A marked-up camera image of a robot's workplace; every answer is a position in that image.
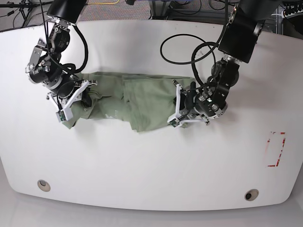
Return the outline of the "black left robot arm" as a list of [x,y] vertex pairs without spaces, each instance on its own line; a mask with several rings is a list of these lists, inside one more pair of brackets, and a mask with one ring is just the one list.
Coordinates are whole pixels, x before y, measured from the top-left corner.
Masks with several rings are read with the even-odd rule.
[[[195,81],[189,88],[173,81],[176,102],[174,114],[167,119],[169,125],[177,128],[186,123],[209,124],[225,113],[230,88],[239,79],[239,63],[249,63],[266,19],[280,4],[279,0],[241,0],[232,13],[225,11],[225,23],[216,42],[203,41],[193,50],[190,61],[177,62],[177,65],[191,65]],[[214,61],[211,76],[202,81],[196,62],[213,54],[215,49],[224,53],[224,57]]]

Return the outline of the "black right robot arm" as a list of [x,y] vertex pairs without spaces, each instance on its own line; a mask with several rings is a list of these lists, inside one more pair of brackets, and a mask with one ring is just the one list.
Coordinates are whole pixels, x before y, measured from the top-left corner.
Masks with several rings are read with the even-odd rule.
[[[77,109],[87,110],[92,107],[91,86],[96,80],[79,77],[86,67],[89,56],[88,44],[77,27],[77,22],[88,5],[86,0],[55,0],[47,11],[47,16],[54,22],[53,28],[45,29],[45,40],[39,39],[34,47],[25,72],[34,84],[42,84],[49,92],[47,99],[56,108],[58,121],[73,127],[80,118]],[[70,43],[72,26],[84,45],[84,60],[77,68],[73,63],[61,64],[62,52]]]

